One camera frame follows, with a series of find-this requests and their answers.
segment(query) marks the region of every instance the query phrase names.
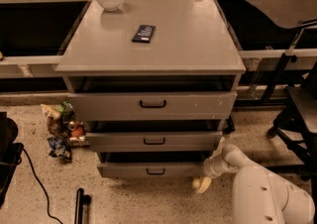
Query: speckled floor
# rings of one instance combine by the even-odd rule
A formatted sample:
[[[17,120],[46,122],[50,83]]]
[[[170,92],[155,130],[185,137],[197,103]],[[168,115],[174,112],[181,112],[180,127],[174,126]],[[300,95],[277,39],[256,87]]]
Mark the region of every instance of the speckled floor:
[[[0,96],[0,111],[19,127],[16,142],[24,144],[39,179],[51,199],[51,214],[62,223],[74,222],[76,190],[84,188],[91,195],[90,224],[119,223],[216,223],[230,224],[231,187],[234,176],[224,174],[214,179],[204,194],[195,194],[190,177],[102,178],[96,168],[98,159],[89,149],[73,149],[73,162],[64,163],[49,156],[46,118],[41,103],[59,104],[65,95]],[[298,162],[279,139],[267,140],[266,130],[279,109],[236,109],[232,116],[236,131],[225,137],[250,158],[263,163]],[[45,195],[32,175],[27,158],[22,154],[4,205],[1,224],[57,223],[47,215]],[[296,175],[287,178],[309,191],[309,183]]]

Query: gray drawer cabinet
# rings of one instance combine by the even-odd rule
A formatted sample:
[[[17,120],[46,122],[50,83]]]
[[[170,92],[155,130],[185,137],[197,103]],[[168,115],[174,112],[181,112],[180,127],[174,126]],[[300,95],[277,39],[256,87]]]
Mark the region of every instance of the gray drawer cabinet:
[[[197,89],[200,76],[192,77],[190,84],[184,84],[182,77],[179,82],[170,78],[172,82],[164,77],[158,84],[157,77],[162,92],[145,76],[131,81],[138,85],[133,87],[135,91],[121,76],[66,79],[72,89],[70,101],[78,118],[85,121],[102,176],[201,174],[201,164],[217,149],[221,129],[233,108],[237,94],[229,89],[235,81],[228,89],[210,91],[210,84]],[[120,90],[111,92],[109,88],[117,84]],[[167,92],[171,85],[181,84]],[[220,80],[215,85],[224,84]]]
[[[214,0],[125,0],[113,13],[93,0],[84,19],[56,71],[100,174],[201,175],[245,71]],[[131,42],[143,24],[151,42]]]

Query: cabinet top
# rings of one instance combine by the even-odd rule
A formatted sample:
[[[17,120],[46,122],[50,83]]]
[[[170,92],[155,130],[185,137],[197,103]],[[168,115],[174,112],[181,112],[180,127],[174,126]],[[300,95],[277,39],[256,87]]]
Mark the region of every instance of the cabinet top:
[[[154,25],[150,43],[133,43]],[[232,74],[245,67],[214,0],[124,0],[113,12],[92,1],[57,71]]]

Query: black cable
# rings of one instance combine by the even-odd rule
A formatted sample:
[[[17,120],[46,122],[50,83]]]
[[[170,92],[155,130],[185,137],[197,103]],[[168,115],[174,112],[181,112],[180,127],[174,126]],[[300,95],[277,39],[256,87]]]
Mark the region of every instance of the black cable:
[[[8,163],[2,163],[0,162],[0,166],[9,166],[9,167],[16,167],[17,165],[19,165],[22,162],[22,159],[19,158],[18,162],[16,164],[8,164]]]
[[[36,172],[34,170],[33,164],[31,162],[31,158],[29,157],[27,151],[25,149],[23,149],[23,152],[24,152],[24,154],[26,154],[26,156],[27,156],[27,158],[29,160],[29,163],[31,165],[31,169],[32,169],[32,173],[33,173],[34,177],[36,178],[37,182],[39,183],[39,185],[41,186],[41,188],[43,189],[43,191],[44,191],[44,193],[45,193],[45,195],[47,197],[47,201],[48,201],[48,216],[51,219],[54,219],[54,220],[58,221],[60,224],[62,224],[62,222],[58,218],[56,218],[54,216],[51,216],[51,214],[50,214],[50,199],[49,199],[48,192],[46,191],[46,189],[44,188],[43,184],[41,183],[41,181],[39,180],[38,176],[36,175]]]

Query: drawer handle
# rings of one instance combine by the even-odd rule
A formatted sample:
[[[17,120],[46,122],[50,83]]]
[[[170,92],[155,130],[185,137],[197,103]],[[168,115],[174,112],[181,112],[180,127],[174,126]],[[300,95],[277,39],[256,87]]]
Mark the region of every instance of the drawer handle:
[[[139,102],[139,104],[140,104],[140,106],[141,106],[142,108],[147,108],[147,109],[160,109],[160,108],[165,107],[165,106],[166,106],[166,103],[167,103],[166,100],[164,100],[162,103],[157,104],[157,105],[145,104],[145,103],[143,102],[143,100],[141,100],[141,101]]]
[[[161,141],[143,139],[143,142],[144,142],[145,145],[164,145],[165,144],[165,138],[162,138]]]
[[[165,174],[165,168],[147,168],[148,175],[163,175]]]

